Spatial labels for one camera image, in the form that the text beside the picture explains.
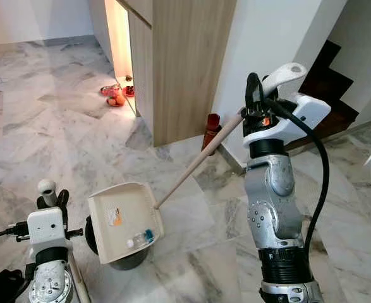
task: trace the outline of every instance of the dustpan handle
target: dustpan handle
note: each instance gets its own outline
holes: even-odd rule
[[[238,111],[238,113],[228,122],[226,125],[217,133],[217,135],[212,139],[212,141],[200,152],[197,158],[188,166],[186,171],[182,174],[180,179],[177,183],[171,188],[171,190],[166,194],[166,196],[158,202],[154,208],[158,210],[168,197],[180,186],[185,179],[192,174],[192,172],[201,164],[203,160],[206,159],[222,142],[226,139],[227,136],[236,128],[237,125],[243,120],[241,116],[241,110],[243,107]]]

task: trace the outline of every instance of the wooden cabinet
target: wooden cabinet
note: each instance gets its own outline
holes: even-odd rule
[[[128,11],[136,108],[154,145],[203,134],[236,0],[118,2]]]

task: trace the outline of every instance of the sticker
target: sticker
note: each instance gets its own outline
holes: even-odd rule
[[[122,224],[121,213],[119,207],[108,210],[108,224],[110,226],[118,226]]]

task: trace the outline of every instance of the label on dustpan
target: label on dustpan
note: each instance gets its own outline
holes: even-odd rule
[[[122,224],[122,214],[119,207],[107,210],[106,217],[109,226],[119,226]]]

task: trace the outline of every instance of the white marble floor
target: white marble floor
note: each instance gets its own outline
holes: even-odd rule
[[[37,182],[70,191],[70,227],[84,227],[87,196],[147,181],[157,199],[199,152],[202,137],[153,148],[128,105],[98,94],[114,83],[93,40],[0,47],[0,230],[35,209]],[[326,144],[331,188],[312,249],[326,302],[371,302],[371,126]],[[294,156],[307,226],[319,194],[315,151]],[[85,239],[75,256],[93,302],[262,302],[260,261],[246,224],[243,178],[219,155],[207,159],[161,208],[166,236],[130,271],[101,266]],[[24,269],[27,243],[0,239],[0,270]],[[19,302],[26,302],[21,297]]]

